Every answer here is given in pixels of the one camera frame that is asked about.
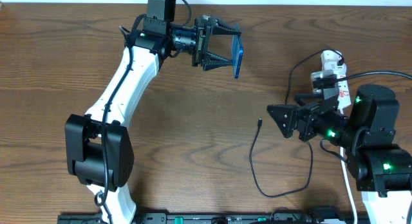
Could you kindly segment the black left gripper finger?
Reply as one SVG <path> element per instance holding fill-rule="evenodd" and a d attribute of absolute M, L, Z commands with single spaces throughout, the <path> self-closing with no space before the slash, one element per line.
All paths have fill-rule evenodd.
<path fill-rule="evenodd" d="M 231 26 L 221 19 L 211 16 L 211 35 L 241 35 L 239 27 Z"/>
<path fill-rule="evenodd" d="M 232 59 L 227 59 L 222 57 L 218 54 L 208 51 L 203 55 L 203 59 L 201 62 L 201 66 L 203 71 L 209 71 L 216 68 L 224 67 L 224 66 L 231 66 Z"/>

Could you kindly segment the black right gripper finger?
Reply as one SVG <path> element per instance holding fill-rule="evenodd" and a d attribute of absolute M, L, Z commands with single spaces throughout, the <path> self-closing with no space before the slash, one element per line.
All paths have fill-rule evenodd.
<path fill-rule="evenodd" d="M 290 138 L 296 129 L 297 106 L 294 105 L 268 105 L 268 114 L 276 122 L 279 130 L 285 138 Z"/>
<path fill-rule="evenodd" d="M 298 105 L 318 104 L 323 101 L 323 96 L 319 93 L 298 93 L 294 100 Z"/>

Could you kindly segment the blue Galaxy smartphone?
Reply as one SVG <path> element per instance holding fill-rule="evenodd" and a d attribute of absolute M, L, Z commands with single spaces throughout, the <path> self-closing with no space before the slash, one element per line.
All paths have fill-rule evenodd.
<path fill-rule="evenodd" d="M 232 67 L 233 67 L 233 74 L 234 78 L 239 78 L 239 73 L 241 69 L 241 62 L 243 59 L 243 42 L 241 35 L 235 35 L 232 38 L 232 48 L 231 48 L 231 55 L 232 55 Z"/>

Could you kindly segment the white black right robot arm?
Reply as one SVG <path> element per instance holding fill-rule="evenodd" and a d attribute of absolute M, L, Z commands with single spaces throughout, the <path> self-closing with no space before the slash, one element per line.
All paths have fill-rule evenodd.
<path fill-rule="evenodd" d="M 399 103 L 393 90 L 366 84 L 357 90 L 350 116 L 338 113 L 337 85 L 302 94 L 295 105 L 267 107 L 285 138 L 294 131 L 343 147 L 342 161 L 356 181 L 371 223 L 411 223 L 411 154 L 394 143 Z"/>

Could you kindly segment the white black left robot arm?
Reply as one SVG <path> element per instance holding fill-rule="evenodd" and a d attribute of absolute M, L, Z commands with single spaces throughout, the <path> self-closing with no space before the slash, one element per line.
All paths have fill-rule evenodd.
<path fill-rule="evenodd" d="M 100 98 L 65 125 L 68 172 L 94 195 L 100 213 L 59 216 L 59 223 L 132 223 L 137 206 L 128 188 L 134 152 L 128 129 L 135 109 L 164 60 L 180 53 L 205 71 L 232 66 L 239 75 L 243 45 L 238 24 L 199 16 L 192 27 L 172 17 L 139 15 L 122 29 L 125 48 L 120 65 Z"/>

